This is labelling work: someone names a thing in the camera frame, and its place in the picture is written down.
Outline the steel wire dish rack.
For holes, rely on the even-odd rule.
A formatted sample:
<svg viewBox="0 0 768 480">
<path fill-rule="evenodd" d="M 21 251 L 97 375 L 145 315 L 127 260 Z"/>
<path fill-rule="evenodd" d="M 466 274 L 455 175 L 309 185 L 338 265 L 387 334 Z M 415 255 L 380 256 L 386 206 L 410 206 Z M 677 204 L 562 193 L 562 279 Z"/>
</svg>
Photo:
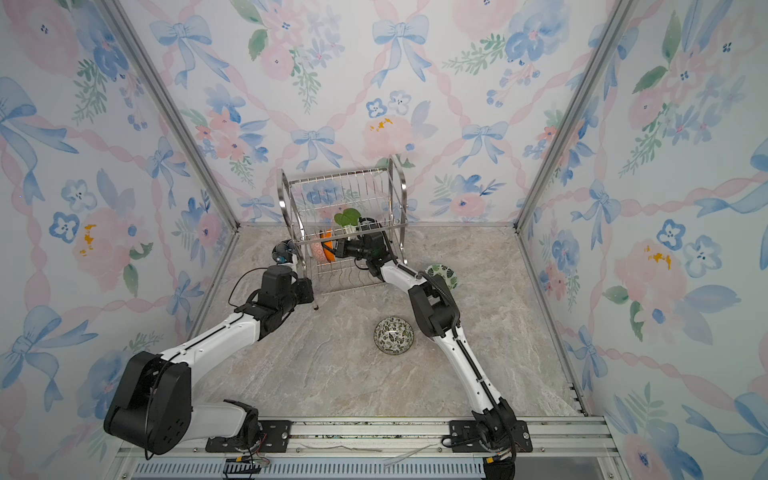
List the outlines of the steel wire dish rack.
<svg viewBox="0 0 768 480">
<path fill-rule="evenodd" d="M 362 250 L 406 265 L 406 178 L 397 155 L 372 167 L 313 176 L 278 174 L 278 204 L 294 265 L 321 295 L 379 284 Z"/>
</svg>

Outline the orange bowl white inside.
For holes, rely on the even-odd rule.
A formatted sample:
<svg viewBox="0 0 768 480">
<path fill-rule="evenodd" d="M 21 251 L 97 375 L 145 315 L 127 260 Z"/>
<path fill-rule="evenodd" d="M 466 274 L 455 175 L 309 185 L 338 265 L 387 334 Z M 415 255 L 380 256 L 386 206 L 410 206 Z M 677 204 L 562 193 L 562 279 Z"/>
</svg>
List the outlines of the orange bowl white inside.
<svg viewBox="0 0 768 480">
<path fill-rule="evenodd" d="M 331 230 L 325 231 L 320 234 L 322 242 L 320 243 L 323 255 L 328 263 L 334 263 L 336 261 L 334 241 L 331 239 L 333 233 Z"/>
</svg>

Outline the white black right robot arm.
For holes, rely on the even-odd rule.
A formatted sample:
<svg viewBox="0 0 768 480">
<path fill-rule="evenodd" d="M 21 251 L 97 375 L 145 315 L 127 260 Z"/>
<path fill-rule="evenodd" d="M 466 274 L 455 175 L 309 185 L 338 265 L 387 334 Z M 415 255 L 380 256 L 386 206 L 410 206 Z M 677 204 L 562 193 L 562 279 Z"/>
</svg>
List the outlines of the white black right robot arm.
<svg viewBox="0 0 768 480">
<path fill-rule="evenodd" d="M 337 259 L 363 261 L 373 277 L 407 294 L 419 330 L 443 352 L 467 394 L 481 444 L 489 451 L 520 452 L 523 442 L 516 436 L 524 428 L 472 351 L 445 280 L 401 261 L 387 233 L 370 218 L 354 235 L 324 242 L 322 248 Z"/>
</svg>

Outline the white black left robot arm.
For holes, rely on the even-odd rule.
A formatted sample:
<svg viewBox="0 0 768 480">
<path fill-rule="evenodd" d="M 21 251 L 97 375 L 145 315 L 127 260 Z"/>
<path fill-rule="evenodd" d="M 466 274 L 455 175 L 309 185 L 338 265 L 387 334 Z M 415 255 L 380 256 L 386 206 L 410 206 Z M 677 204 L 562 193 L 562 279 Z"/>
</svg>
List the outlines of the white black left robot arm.
<svg viewBox="0 0 768 480">
<path fill-rule="evenodd" d="M 222 322 L 176 347 L 141 351 L 128 360 L 104 432 L 141 448 L 147 458 L 200 439 L 253 450 L 264 437 L 257 408 L 237 400 L 195 404 L 193 388 L 223 361 L 276 331 L 297 306 L 313 301 L 310 279 L 290 265 L 264 268 L 260 287 Z"/>
</svg>

